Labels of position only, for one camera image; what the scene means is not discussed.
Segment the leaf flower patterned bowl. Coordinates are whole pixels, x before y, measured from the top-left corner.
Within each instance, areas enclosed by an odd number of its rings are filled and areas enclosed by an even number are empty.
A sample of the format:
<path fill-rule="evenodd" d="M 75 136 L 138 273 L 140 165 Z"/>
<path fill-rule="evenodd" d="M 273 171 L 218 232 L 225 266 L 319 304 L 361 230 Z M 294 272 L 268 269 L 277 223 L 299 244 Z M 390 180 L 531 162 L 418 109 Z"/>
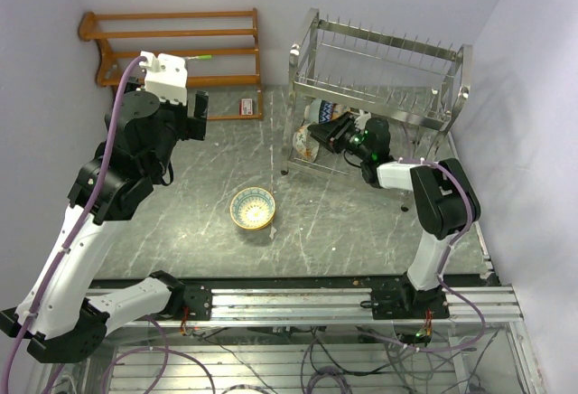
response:
<path fill-rule="evenodd" d="M 310 124 L 299 127 L 293 135 L 293 148 L 297 156 L 309 163 L 314 163 L 319 154 L 320 144 L 312 138 Z"/>

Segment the blue zigzag red bowl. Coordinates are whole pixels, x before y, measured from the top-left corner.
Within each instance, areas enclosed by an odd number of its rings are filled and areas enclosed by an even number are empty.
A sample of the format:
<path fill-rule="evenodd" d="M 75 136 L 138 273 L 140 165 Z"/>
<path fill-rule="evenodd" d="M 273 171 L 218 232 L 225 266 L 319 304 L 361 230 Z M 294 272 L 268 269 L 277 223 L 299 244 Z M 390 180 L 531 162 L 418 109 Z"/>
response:
<path fill-rule="evenodd" d="M 320 108 L 320 121 L 318 123 L 326 123 L 331 121 L 331 113 L 334 103 L 322 99 Z"/>

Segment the steel dish rack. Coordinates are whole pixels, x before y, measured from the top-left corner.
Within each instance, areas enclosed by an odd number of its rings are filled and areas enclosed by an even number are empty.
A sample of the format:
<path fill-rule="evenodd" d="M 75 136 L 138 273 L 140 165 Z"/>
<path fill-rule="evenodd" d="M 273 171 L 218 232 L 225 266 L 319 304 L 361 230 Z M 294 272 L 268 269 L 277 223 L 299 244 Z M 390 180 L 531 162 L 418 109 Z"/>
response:
<path fill-rule="evenodd" d="M 315 99 L 385 117 L 410 131 L 412 157 L 438 158 L 471 93 L 472 69 L 470 44 L 365 28 L 309 9 L 289 51 L 281 174 L 355 182 L 344 168 L 297 154 L 294 134 Z"/>

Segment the teal dotted bowl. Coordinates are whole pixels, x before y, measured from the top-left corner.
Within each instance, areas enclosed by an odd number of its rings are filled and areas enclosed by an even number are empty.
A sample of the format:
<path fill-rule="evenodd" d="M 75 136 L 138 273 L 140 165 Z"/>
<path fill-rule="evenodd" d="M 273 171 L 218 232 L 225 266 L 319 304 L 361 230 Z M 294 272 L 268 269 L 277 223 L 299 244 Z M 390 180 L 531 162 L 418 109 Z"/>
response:
<path fill-rule="evenodd" d="M 304 117 L 307 121 L 318 123 L 320 121 L 320 108 L 322 105 L 322 100 L 319 98 L 313 99 L 306 107 L 304 111 Z"/>

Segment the orange blue floral bowl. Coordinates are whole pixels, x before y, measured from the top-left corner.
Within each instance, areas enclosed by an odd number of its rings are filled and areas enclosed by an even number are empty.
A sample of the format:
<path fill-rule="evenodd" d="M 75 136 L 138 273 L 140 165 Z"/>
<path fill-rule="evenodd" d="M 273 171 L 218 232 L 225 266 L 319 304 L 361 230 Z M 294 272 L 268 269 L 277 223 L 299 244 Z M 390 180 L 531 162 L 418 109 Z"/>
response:
<path fill-rule="evenodd" d="M 342 115 L 351 112 L 351 108 L 342 104 L 334 104 L 331 113 L 331 121 L 340 118 Z"/>

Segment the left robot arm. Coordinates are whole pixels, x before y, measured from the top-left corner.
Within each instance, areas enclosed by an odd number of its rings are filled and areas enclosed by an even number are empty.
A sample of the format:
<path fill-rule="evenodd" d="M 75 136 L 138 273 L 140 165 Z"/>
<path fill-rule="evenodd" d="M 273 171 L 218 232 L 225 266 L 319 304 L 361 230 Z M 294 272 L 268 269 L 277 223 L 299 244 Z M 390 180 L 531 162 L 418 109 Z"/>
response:
<path fill-rule="evenodd" d="M 21 333 L 41 363 L 88 358 L 112 332 L 141 317 L 173 319 L 186 305 L 184 284 L 163 271 L 107 295 L 86 293 L 120 231 L 157 185 L 174 174 L 171 155 L 180 141 L 203 140 L 209 96 L 199 91 L 194 109 L 151 92 L 124 94 L 106 115 L 107 140 L 72 185 L 59 237 L 28 296 L 1 313 L 1 329 Z"/>

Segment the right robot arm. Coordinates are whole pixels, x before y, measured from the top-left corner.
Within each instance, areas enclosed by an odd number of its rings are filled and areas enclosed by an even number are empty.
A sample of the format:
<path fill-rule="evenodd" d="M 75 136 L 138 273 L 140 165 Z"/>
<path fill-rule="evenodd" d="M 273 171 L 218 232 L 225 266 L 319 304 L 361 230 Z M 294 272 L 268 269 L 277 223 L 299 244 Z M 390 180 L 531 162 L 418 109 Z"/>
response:
<path fill-rule="evenodd" d="M 414 196 L 422 235 L 414 261 L 392 288 L 374 289 L 360 303 L 376 320 L 427 316 L 440 309 L 447 289 L 443 272 L 452 247 L 480 218 L 481 207 L 461 163 L 426 159 L 395 159 L 390 154 L 389 124 L 371 117 L 363 128 L 346 113 L 327 123 L 308 127 L 326 150 L 359 159 L 365 183 L 378 189 L 397 189 Z"/>

